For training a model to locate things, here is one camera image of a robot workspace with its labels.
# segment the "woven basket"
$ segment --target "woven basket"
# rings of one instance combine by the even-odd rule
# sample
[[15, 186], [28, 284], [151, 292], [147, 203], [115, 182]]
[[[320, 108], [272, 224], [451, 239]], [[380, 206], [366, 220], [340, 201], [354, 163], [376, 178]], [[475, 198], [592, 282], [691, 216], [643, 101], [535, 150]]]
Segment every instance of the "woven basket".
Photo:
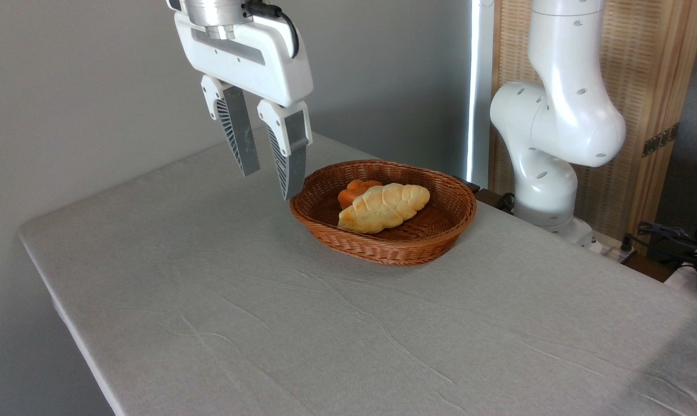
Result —
[[[378, 234], [360, 234], [337, 227], [338, 193], [354, 179], [383, 184], [426, 187], [431, 200], [413, 218]], [[381, 161], [349, 161], [319, 169], [291, 198], [290, 209], [320, 242], [334, 250], [374, 263], [415, 266], [448, 252], [474, 219], [477, 203], [462, 182], [430, 169]]]

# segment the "table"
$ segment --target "table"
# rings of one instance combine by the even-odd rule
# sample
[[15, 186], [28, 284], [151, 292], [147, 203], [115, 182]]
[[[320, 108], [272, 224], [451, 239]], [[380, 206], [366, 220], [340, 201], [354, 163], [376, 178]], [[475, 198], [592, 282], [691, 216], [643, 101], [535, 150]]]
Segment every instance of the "table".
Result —
[[426, 265], [332, 251], [256, 137], [21, 227], [116, 414], [697, 414], [697, 300], [486, 205]]

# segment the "bread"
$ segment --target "bread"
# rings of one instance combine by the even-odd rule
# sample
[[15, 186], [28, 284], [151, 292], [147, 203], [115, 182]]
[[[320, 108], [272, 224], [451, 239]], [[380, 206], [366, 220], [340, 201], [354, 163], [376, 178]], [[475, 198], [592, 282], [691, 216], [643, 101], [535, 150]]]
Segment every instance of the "bread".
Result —
[[338, 215], [338, 227], [376, 234], [413, 218], [431, 199], [418, 185], [389, 184], [370, 187]]

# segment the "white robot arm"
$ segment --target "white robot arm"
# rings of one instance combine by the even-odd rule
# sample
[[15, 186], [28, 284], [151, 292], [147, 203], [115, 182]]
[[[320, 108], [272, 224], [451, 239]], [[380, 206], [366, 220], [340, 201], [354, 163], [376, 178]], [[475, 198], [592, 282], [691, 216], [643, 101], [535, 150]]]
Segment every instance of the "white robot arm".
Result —
[[602, 166], [626, 135], [600, 75], [604, 8], [605, 0], [533, 0], [528, 59], [543, 85], [509, 82], [490, 111], [513, 161], [515, 215], [583, 247], [594, 239], [573, 216], [569, 163]]
[[254, 0], [167, 0], [187, 59], [203, 73], [209, 115], [219, 120], [245, 176], [259, 170], [243, 90], [263, 98], [284, 199], [300, 192], [312, 142], [304, 98], [312, 75], [302, 39], [280, 8]]

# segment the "wicker screen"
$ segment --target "wicker screen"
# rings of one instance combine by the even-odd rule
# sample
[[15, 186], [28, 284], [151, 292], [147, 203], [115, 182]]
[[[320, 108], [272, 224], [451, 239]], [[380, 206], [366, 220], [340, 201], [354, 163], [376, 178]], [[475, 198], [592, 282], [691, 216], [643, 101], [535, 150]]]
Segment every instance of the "wicker screen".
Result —
[[[531, 0], [500, 0], [496, 7], [494, 90], [508, 81], [538, 81], [527, 56]], [[695, 50], [697, 0], [607, 2], [600, 67], [626, 120], [626, 142], [601, 168], [574, 166], [575, 215], [597, 231], [619, 239], [632, 224], [656, 215], [672, 147], [642, 158], [644, 142], [679, 121]], [[495, 131], [490, 157], [491, 189], [512, 192], [510, 158]]]

